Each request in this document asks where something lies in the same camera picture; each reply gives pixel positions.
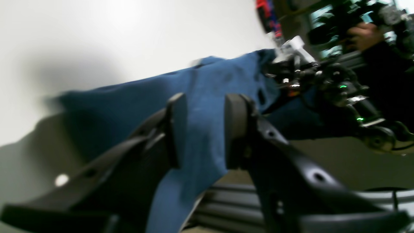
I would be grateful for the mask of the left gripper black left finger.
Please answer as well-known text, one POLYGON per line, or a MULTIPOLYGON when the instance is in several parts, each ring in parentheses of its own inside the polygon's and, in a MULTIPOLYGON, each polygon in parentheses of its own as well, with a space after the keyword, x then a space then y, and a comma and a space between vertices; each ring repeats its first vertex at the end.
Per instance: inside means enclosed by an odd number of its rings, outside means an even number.
POLYGON ((186 124, 186 96, 178 93, 62 187, 5 205, 1 221, 32 233, 144 233, 158 185, 180 167, 186 124))

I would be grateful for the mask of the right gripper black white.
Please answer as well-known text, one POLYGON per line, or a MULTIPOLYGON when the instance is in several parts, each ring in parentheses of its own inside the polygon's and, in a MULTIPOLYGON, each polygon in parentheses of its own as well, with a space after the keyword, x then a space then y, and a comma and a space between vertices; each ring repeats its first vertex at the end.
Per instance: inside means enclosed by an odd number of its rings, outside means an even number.
POLYGON ((285 61, 268 62, 264 65, 264 74, 276 82, 281 97, 297 97, 323 83, 321 62, 309 62, 299 55, 285 61))

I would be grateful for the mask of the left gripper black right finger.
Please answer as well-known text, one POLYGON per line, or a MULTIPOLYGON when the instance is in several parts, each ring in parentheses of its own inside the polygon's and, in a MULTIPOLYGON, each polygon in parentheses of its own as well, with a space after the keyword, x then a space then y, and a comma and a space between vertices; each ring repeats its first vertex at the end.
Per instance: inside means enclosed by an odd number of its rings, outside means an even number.
POLYGON ((227 169, 248 171, 256 189, 283 184, 322 190, 332 186, 347 189, 291 145, 245 95, 225 97, 225 141, 227 169))

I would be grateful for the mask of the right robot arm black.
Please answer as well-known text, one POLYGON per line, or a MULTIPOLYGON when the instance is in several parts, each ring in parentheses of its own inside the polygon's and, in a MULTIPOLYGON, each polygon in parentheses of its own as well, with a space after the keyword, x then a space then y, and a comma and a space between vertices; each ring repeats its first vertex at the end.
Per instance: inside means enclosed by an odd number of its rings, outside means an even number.
POLYGON ((378 153, 413 153, 413 131, 391 120, 338 57, 306 62, 300 56, 267 64, 281 98, 267 112, 288 139, 351 136, 378 153))

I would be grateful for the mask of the person hand at edge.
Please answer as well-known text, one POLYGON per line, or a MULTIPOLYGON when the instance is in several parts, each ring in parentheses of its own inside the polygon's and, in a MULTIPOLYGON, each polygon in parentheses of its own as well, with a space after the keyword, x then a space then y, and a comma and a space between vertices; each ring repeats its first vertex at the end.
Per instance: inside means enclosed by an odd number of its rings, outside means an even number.
POLYGON ((382 30, 372 23, 361 22, 349 28, 347 34, 345 47, 350 50, 365 51, 385 41, 382 30))

